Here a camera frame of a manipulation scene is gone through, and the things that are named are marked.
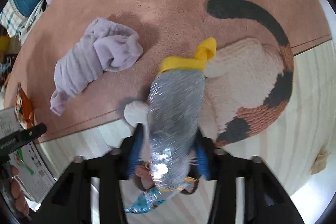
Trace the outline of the person's left hand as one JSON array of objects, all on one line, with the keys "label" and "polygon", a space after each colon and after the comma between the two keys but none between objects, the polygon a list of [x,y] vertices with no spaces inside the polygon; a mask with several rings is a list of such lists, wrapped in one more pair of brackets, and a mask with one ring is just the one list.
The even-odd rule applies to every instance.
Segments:
[{"label": "person's left hand", "polygon": [[21,190],[21,187],[15,177],[19,174],[19,170],[15,166],[11,166],[12,182],[11,182],[11,194],[15,199],[15,207],[23,215],[28,216],[30,208],[25,199],[25,195]]}]

